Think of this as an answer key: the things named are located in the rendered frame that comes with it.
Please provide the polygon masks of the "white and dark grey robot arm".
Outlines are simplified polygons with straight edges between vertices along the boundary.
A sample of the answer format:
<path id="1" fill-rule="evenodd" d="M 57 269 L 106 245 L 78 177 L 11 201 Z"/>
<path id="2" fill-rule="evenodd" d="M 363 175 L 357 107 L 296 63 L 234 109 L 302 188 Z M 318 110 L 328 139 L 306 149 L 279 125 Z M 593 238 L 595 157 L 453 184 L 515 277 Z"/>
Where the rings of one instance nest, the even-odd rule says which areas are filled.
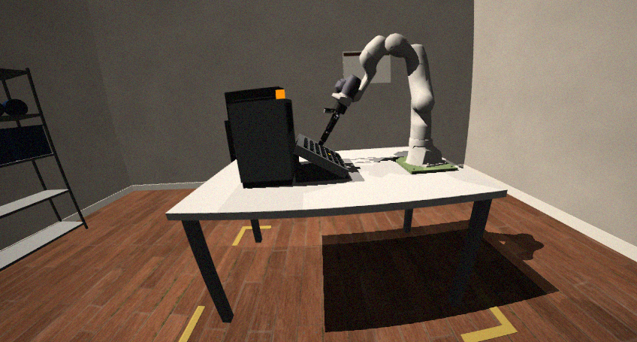
<path id="1" fill-rule="evenodd" d="M 413 103 L 411 104 L 411 129 L 406 162 L 425 168 L 446 165 L 445 160 L 442 160 L 442 153 L 433 145 L 433 139 L 430 138 L 434 95 L 430 82 L 427 54 L 421 44 L 408 43 L 407 39 L 397 33 L 389 35 L 387 38 L 381 35 L 375 37 L 360 55 L 360 63 L 365 71 L 362 82 L 353 74 L 349 76 L 349 79 L 338 80 L 335 89 L 340 95 L 333 93 L 332 97 L 339 99 L 339 103 L 349 107 L 352 102 L 361 99 L 365 89 L 376 74 L 379 60 L 385 54 L 389 53 L 398 58 L 405 58 Z"/>

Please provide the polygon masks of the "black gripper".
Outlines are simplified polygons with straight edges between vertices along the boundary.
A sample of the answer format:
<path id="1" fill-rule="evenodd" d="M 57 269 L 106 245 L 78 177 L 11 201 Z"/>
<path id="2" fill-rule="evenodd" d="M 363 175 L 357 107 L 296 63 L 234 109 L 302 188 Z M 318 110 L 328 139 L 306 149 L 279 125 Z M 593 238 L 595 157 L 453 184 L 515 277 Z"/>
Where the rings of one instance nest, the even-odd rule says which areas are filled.
<path id="1" fill-rule="evenodd" d="M 336 104 L 334 105 L 333 109 L 336 111 L 335 113 L 333 113 L 328 126 L 326 127 L 322 137 L 321 137 L 321 141 L 325 142 L 328 139 L 329 134 L 332 132 L 334 126 L 337 123 L 337 120 L 340 118 L 339 115 L 340 114 L 344 114 L 346 112 L 347 107 L 344 104 L 339 103 L 338 101 L 336 102 Z"/>

